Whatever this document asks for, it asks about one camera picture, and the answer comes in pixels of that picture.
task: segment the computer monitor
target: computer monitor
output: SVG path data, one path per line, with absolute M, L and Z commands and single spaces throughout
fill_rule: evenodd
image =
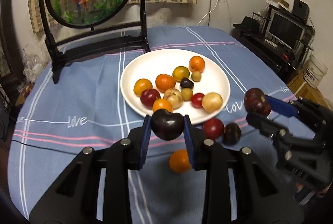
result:
M 289 18 L 274 13 L 268 33 L 290 49 L 295 49 L 297 38 L 302 39 L 304 28 Z

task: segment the black hat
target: black hat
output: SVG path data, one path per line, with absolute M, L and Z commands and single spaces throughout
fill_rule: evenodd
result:
M 233 26 L 245 33 L 256 33 L 259 32 L 260 24 L 257 20 L 245 16 L 240 24 L 233 24 Z

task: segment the white wall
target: white wall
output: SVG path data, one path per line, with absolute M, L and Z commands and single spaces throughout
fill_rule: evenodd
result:
M 266 6 L 266 0 L 228 0 L 232 23 L 240 23 L 244 16 L 252 16 L 252 12 L 258 12 Z M 34 53 L 42 55 L 41 50 L 46 51 L 44 44 L 44 33 L 33 34 L 28 11 L 27 0 L 12 0 L 13 18 L 16 29 L 16 35 L 21 47 L 22 54 Z M 156 25 L 196 25 L 200 19 L 208 12 L 209 0 L 198 0 L 196 5 L 187 4 L 168 4 L 168 3 L 147 3 L 148 27 Z M 139 18 L 137 5 L 125 7 L 113 20 L 110 20 L 106 26 L 112 23 L 123 21 L 133 21 Z M 201 25 L 207 25 L 207 19 Z M 211 14 L 210 26 L 230 31 L 230 14 L 225 0 L 220 0 L 215 11 Z M 79 30 L 73 30 L 59 25 L 52 28 L 56 40 L 67 38 L 79 33 Z
M 294 0 L 286 0 L 292 9 Z M 310 16 L 316 29 L 313 41 L 314 56 L 328 67 L 328 73 L 318 88 L 325 98 L 333 101 L 333 0 L 301 0 L 309 5 Z

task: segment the cardboard box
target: cardboard box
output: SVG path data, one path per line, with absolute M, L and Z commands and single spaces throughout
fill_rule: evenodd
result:
M 289 4 L 287 3 L 287 1 L 285 0 L 274 0 L 278 3 L 281 3 L 282 5 L 284 5 L 285 7 L 287 7 L 287 9 L 289 9 Z
M 325 98 L 317 88 L 312 88 L 303 78 L 303 70 L 298 72 L 298 75 L 288 83 L 289 89 L 297 98 L 300 96 L 304 99 L 311 100 L 321 106 L 330 109 Z

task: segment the blue gripper pad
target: blue gripper pad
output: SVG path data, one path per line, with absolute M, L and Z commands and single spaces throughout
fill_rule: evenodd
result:
M 141 146 L 140 146 L 140 169 L 143 167 L 147 157 L 150 135 L 152 133 L 152 128 L 150 127 L 151 119 L 152 119 L 151 116 L 146 115 L 146 117 L 144 118 L 144 124 L 141 127 L 141 129 L 143 130 L 143 136 L 141 139 Z
M 281 101 L 279 99 L 273 98 L 271 96 L 265 95 L 265 99 L 271 106 L 271 109 L 276 113 L 279 113 L 288 118 L 296 117 L 297 110 L 289 103 Z
M 192 127 L 192 124 L 191 124 L 191 121 L 189 120 L 188 115 L 184 116 L 184 122 L 185 122 L 185 127 L 184 127 L 185 145 L 186 145 L 186 149 L 188 151 L 189 162 L 190 162 L 192 168 L 194 168 L 195 167 L 194 145 L 193 145 L 191 132 L 190 132 L 190 128 Z

